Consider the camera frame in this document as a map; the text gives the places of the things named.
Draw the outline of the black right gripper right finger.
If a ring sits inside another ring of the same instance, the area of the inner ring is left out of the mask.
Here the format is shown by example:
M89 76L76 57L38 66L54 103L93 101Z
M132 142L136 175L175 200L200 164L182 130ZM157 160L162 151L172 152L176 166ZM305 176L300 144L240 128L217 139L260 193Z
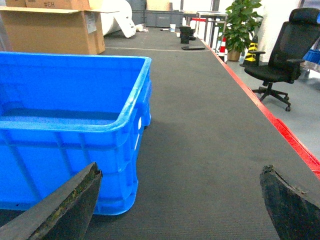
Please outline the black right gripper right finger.
M259 175L266 211L281 240L318 240L320 238L320 202L310 191L281 173L274 165L265 165Z

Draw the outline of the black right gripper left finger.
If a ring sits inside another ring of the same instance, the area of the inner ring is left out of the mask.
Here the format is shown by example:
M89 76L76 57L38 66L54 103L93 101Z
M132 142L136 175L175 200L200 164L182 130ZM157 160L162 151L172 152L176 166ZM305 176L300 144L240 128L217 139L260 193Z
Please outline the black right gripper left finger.
M97 163L0 228L2 240L82 240L92 219L101 187Z

